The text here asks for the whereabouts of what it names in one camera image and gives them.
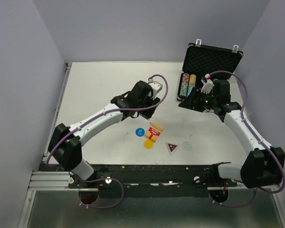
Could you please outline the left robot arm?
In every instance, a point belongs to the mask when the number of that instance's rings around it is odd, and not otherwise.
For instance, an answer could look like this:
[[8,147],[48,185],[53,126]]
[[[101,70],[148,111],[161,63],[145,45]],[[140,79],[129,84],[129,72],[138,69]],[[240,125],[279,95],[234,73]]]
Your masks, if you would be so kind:
[[79,177],[80,183],[90,188],[95,184],[94,168],[83,159],[82,147],[107,127],[126,118],[142,116],[150,119],[160,102],[157,94],[163,85],[156,81],[139,81],[131,91],[115,96],[98,113],[70,126],[57,125],[51,137],[48,151],[65,171]]

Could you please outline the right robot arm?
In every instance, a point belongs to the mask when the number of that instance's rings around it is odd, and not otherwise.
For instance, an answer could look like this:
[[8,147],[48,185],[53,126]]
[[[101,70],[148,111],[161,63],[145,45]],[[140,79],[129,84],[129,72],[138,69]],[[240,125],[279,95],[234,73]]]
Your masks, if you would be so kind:
[[280,169],[285,161],[283,149],[273,147],[267,142],[241,112],[241,105],[231,101],[229,81],[215,80],[209,94],[194,88],[179,107],[197,112],[212,110],[233,132],[247,153],[243,164],[231,162],[214,164],[214,171],[209,174],[212,185],[220,186],[226,179],[231,179],[251,189],[282,182]]

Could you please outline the blue playing card deck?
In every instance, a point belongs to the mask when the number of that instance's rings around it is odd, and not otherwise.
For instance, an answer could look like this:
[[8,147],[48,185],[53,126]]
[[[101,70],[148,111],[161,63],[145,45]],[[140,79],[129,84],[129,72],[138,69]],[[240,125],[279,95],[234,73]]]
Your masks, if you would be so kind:
[[143,118],[146,119],[146,120],[149,120],[149,119],[150,119],[147,114],[144,114],[144,113],[141,113],[141,112],[139,112],[139,116],[143,117]]

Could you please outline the blue poker chip stack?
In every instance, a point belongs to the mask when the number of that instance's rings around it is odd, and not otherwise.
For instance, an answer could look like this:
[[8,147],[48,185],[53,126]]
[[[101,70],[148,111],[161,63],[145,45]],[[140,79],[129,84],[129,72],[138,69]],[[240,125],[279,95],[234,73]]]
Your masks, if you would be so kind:
[[195,85],[193,83],[189,83],[188,89],[187,89],[187,97],[189,97],[189,95],[191,94],[194,87],[195,87]]

